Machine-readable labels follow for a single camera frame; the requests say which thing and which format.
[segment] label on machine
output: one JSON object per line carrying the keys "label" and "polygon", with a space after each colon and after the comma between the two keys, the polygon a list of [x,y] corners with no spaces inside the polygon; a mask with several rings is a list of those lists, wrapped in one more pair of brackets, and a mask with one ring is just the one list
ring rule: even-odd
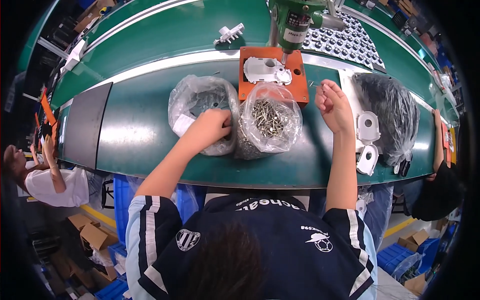
{"label": "label on machine", "polygon": [[288,11],[286,23],[292,27],[308,27],[311,17],[307,14]]}
{"label": "label on machine", "polygon": [[288,28],[285,28],[283,39],[290,43],[303,43],[306,36],[307,36],[307,31],[293,31]]}

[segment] black plastic bag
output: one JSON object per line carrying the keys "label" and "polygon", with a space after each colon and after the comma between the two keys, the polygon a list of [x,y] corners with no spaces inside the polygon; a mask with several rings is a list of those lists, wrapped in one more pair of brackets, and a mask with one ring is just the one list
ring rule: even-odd
{"label": "black plastic bag", "polygon": [[411,161],[420,120],[413,96],[400,81],[386,75],[355,73],[352,81],[363,107],[378,117],[386,164]]}

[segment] white plastic bracket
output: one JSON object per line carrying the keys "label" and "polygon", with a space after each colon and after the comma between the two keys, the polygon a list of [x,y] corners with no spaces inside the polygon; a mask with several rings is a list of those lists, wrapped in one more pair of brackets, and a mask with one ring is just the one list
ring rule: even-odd
{"label": "white plastic bracket", "polygon": [[357,138],[365,145],[357,162],[357,171],[371,176],[378,161],[378,148],[372,144],[380,139],[378,118],[371,111],[362,111],[357,117]]}
{"label": "white plastic bracket", "polygon": [[243,64],[243,72],[253,84],[264,81],[288,85],[292,82],[292,72],[276,59],[250,57]]}
{"label": "white plastic bracket", "polygon": [[242,35],[243,30],[245,29],[245,26],[243,26],[243,23],[238,24],[235,26],[233,29],[229,29],[226,26],[223,26],[218,32],[222,35],[220,39],[216,39],[213,41],[214,45],[217,45],[219,43],[225,43],[228,42],[231,44],[234,39],[239,38],[238,35]]}

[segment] yellow floor line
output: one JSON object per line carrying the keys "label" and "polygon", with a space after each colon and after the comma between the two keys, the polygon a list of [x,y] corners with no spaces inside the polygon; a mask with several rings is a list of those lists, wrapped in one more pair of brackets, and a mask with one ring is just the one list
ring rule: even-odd
{"label": "yellow floor line", "polygon": [[402,230],[403,228],[407,227],[409,224],[413,223],[417,219],[413,219],[410,217],[408,220],[403,221],[402,223],[398,224],[397,226],[393,226],[392,228],[387,229],[387,231],[384,234],[384,238],[388,237],[389,235],[394,234],[397,231]]}
{"label": "yellow floor line", "polygon": [[81,205],[80,208],[84,209],[84,211],[88,212],[95,218],[99,219],[100,221],[106,223],[107,225],[112,226],[113,228],[117,228],[117,223],[114,219],[107,217],[106,215],[96,211],[95,209],[89,207],[88,205]]}

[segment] white t-shirt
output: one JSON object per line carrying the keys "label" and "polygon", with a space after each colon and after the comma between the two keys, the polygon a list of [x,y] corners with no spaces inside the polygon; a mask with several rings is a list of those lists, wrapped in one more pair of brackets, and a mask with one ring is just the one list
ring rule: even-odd
{"label": "white t-shirt", "polygon": [[51,206],[73,207],[88,203],[88,183],[85,170],[60,170],[67,189],[56,193],[50,170],[35,170],[28,173],[25,187],[32,197]]}

